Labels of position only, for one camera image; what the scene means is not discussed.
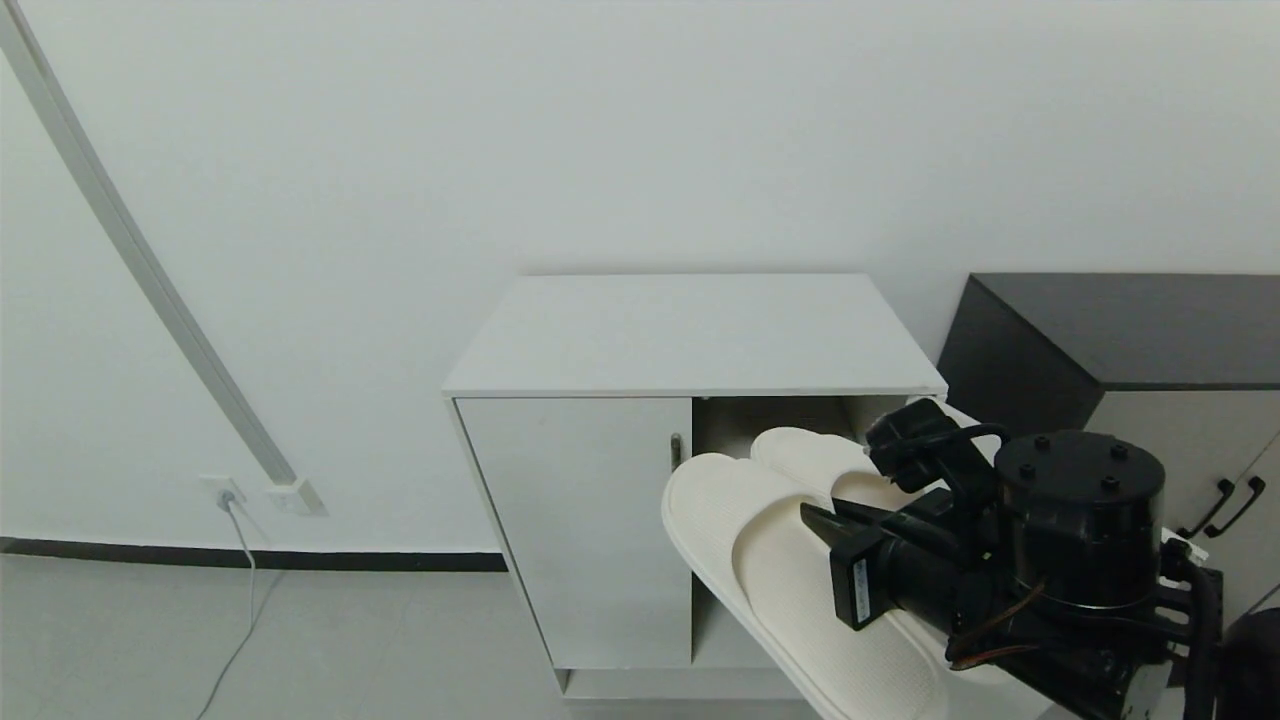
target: slipper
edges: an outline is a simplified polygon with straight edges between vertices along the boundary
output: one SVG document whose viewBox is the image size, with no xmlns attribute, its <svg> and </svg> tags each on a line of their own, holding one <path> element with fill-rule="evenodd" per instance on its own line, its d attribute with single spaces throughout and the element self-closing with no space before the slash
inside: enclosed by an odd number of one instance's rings
<svg viewBox="0 0 1280 720">
<path fill-rule="evenodd" d="M 1030 719 L 1050 707 L 997 667 L 950 671 L 945 638 L 906 612 L 891 611 L 859 633 L 835 616 L 828 548 L 800 521 L 800 502 L 831 507 L 835 495 L 896 509 L 913 497 L 879 477 L 860 446 L 778 428 L 751 454 L 699 455 L 681 465 L 663 496 L 663 523 L 685 561 L 822 717 Z"/>
<path fill-rule="evenodd" d="M 800 521 L 819 498 L 753 460 L 698 455 L 671 477 L 663 524 L 685 561 L 826 720 L 942 720 L 924 647 L 886 618 L 860 633 L 832 610 L 827 546 Z"/>
</svg>

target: white slipper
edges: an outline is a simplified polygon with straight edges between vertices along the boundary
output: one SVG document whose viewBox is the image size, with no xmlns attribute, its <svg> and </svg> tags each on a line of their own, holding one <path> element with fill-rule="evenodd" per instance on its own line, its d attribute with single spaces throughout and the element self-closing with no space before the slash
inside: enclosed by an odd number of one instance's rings
<svg viewBox="0 0 1280 720">
<path fill-rule="evenodd" d="M 672 474 L 662 519 L 694 573 L 822 717 L 947 717 L 937 664 L 897 620 L 855 633 L 836 618 L 827 546 L 800 521 L 801 501 L 820 500 L 755 461 L 708 454 Z"/>
<path fill-rule="evenodd" d="M 977 423 L 950 405 L 940 402 L 938 406 L 960 427 Z M 997 438 L 979 438 L 975 445 L 988 461 L 993 460 L 996 451 L 1000 450 Z M 838 436 L 818 434 L 801 428 L 773 428 L 760 433 L 751 443 L 750 455 L 751 460 L 809 488 L 810 492 L 822 498 L 820 505 L 828 510 L 832 509 L 832 497 L 884 510 L 899 510 L 933 488 L 946 487 L 938 480 L 918 493 L 902 492 L 879 474 L 861 445 Z M 993 665 L 973 667 L 963 673 L 951 671 L 950 664 L 943 657 L 946 637 L 941 632 L 927 626 L 902 610 L 891 610 L 888 616 L 892 616 L 904 630 L 928 648 L 933 661 L 946 669 L 946 675 L 968 683 L 1018 683 L 1011 675 Z"/>
</svg>

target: white wall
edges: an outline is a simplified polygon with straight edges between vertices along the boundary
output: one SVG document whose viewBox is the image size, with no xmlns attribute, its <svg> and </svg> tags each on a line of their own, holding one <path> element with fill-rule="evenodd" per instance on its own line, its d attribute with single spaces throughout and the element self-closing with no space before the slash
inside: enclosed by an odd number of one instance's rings
<svg viewBox="0 0 1280 720">
<path fill-rule="evenodd" d="M 438 386 L 511 277 L 1280 272 L 1280 6 L 24 0 L 156 254 L 333 516 L 265 479 L 4 85 L 4 532 L 493 548 Z M 856 313 L 856 307 L 850 307 Z"/>
</svg>

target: cabinet door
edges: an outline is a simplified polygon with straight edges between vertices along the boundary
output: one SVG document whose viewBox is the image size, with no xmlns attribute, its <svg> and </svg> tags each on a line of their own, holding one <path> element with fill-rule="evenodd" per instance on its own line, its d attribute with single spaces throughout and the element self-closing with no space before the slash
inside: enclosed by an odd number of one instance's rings
<svg viewBox="0 0 1280 720">
<path fill-rule="evenodd" d="M 1217 480 L 1239 478 L 1280 432 L 1280 392 L 1108 392 L 1085 429 L 1155 455 L 1165 465 L 1165 527 L 1190 528 L 1220 497 Z M 1239 502 L 1233 498 L 1219 518 L 1230 518 Z"/>
<path fill-rule="evenodd" d="M 457 404 L 556 666 L 689 666 L 691 574 L 660 500 L 691 400 Z"/>
<path fill-rule="evenodd" d="M 1235 479 L 1235 493 L 1213 518 L 1222 527 L 1249 498 L 1249 478 L 1267 483 L 1266 491 L 1231 529 L 1216 538 L 1198 536 L 1193 542 L 1208 551 L 1208 566 L 1222 571 L 1222 619 L 1235 621 L 1251 605 L 1280 583 L 1280 439 L 1271 443 L 1258 461 Z M 1266 607 L 1280 606 L 1272 596 Z"/>
</svg>

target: black baseboard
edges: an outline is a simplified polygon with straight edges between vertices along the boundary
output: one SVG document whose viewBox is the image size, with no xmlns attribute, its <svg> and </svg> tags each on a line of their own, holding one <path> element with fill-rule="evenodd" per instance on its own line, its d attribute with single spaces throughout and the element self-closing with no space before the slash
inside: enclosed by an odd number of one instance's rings
<svg viewBox="0 0 1280 720">
<path fill-rule="evenodd" d="M 246 568 L 239 550 L 200 547 L 155 547 L 140 544 L 101 544 L 23 538 L 0 538 L 4 555 L 36 555 L 70 560 L 109 562 L 147 562 L 151 565 L 192 565 L 198 568 Z M 253 551 L 253 560 L 265 570 L 344 570 L 375 573 L 506 573 L 498 552 L 282 552 Z"/>
</svg>

